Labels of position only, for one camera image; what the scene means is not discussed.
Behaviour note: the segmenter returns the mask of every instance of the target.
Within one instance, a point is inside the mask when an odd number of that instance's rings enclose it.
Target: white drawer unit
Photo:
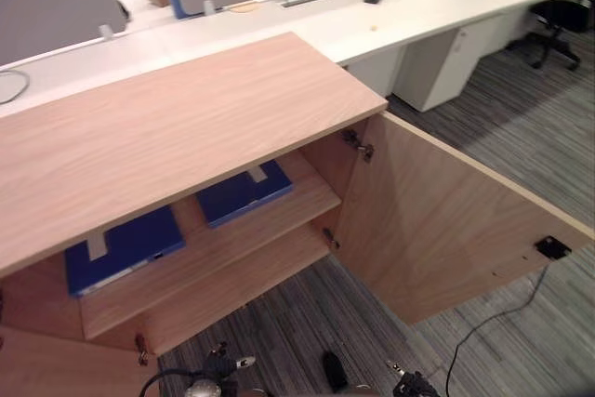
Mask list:
[[[499,22],[480,20],[409,45],[393,93],[421,112],[460,95]]]

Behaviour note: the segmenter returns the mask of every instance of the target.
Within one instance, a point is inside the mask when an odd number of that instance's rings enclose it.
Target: white cable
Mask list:
[[[8,76],[8,75],[11,75],[11,74],[15,74],[17,76],[20,76],[24,80],[25,84],[20,88],[20,90],[17,93],[15,93],[9,99],[0,100],[0,106],[3,105],[3,104],[8,104],[9,102],[12,102],[15,99],[17,99],[18,97],[20,97],[23,93],[25,93],[25,91],[31,85],[31,78],[25,72],[22,72],[20,70],[14,70],[14,69],[0,70],[0,76]]]

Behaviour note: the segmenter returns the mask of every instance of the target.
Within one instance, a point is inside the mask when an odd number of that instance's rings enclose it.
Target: cabinet hinge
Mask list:
[[[535,246],[539,253],[551,260],[564,258],[573,252],[573,250],[553,236],[544,237],[539,242],[536,242]]]
[[[323,228],[323,234],[324,238],[326,238],[328,243],[331,245],[331,248],[339,250],[341,244],[338,242],[337,239],[335,239],[335,235],[333,234],[333,232],[331,232],[328,228]]]
[[[374,155],[374,146],[371,144],[363,144],[358,138],[357,132],[353,129],[344,130],[341,132],[341,137],[343,138],[343,141],[349,144],[353,149],[362,153],[365,162],[370,163],[370,160],[372,160],[372,156]]]
[[[139,365],[148,365],[149,352],[147,351],[147,343],[145,342],[145,337],[141,334],[137,334],[134,338],[134,344],[137,345],[137,351],[139,351]]]

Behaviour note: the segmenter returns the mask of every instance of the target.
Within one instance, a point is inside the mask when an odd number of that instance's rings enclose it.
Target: black cable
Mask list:
[[[450,377],[452,376],[453,373],[453,367],[455,366],[455,361],[456,361],[456,355],[458,354],[458,349],[467,342],[467,340],[471,337],[471,335],[473,335],[473,333],[475,333],[478,329],[480,329],[482,326],[488,324],[490,321],[495,320],[496,318],[499,318],[501,316],[505,316],[511,313],[514,313],[515,311],[521,311],[523,310],[525,307],[529,306],[533,300],[536,297],[537,291],[539,290],[539,287],[541,286],[541,283],[543,282],[543,278],[546,276],[546,272],[548,271],[549,265],[547,265],[542,271],[541,274],[539,275],[539,279],[537,279],[537,283],[535,284],[535,287],[533,289],[533,292],[531,293],[531,296],[529,297],[529,299],[527,299],[527,301],[522,304],[521,306],[515,308],[515,309],[510,309],[509,311],[502,311],[500,313],[497,313],[496,315],[492,315],[490,316],[488,319],[483,320],[480,324],[476,325],[475,327],[473,327],[471,329],[471,331],[467,334],[466,337],[464,337],[463,339],[461,339],[458,344],[455,347],[455,355],[453,356],[453,361],[450,363],[450,367],[448,368],[448,374],[446,375],[446,397],[450,397],[450,394],[448,393],[448,385],[450,383]]]
[[[193,371],[189,371],[186,369],[165,369],[165,370],[161,371],[160,373],[155,374],[154,376],[149,378],[149,381],[147,381],[145,383],[145,386],[142,387],[142,390],[140,390],[139,397],[145,397],[145,392],[147,392],[147,389],[155,381],[157,381],[165,376],[184,376],[184,377],[190,377],[190,378],[197,378],[200,375],[202,375],[202,371],[193,372]]]
[[[8,104],[9,102],[12,102],[15,99],[17,99],[20,95],[22,95],[23,93],[25,93],[25,90],[27,90],[29,88],[29,85],[31,84],[31,78],[25,72],[22,72],[20,70],[14,70],[14,69],[0,70],[0,76],[6,76],[6,75],[11,75],[11,74],[15,74],[15,75],[20,76],[21,78],[23,78],[24,81],[25,81],[25,84],[12,97],[10,97],[9,99],[5,99],[4,101],[0,101],[0,106],[3,105],[3,104]]]

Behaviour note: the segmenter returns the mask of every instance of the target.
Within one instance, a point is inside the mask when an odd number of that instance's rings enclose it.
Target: wooden shelf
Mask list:
[[[157,306],[340,204],[299,152],[290,152],[277,161],[294,190],[219,228],[206,226],[194,196],[175,202],[172,208],[186,247],[81,298],[86,339]]]
[[[145,338],[161,355],[327,254],[322,235],[306,224],[144,313]]]
[[[386,107],[289,33],[5,116],[0,277]]]

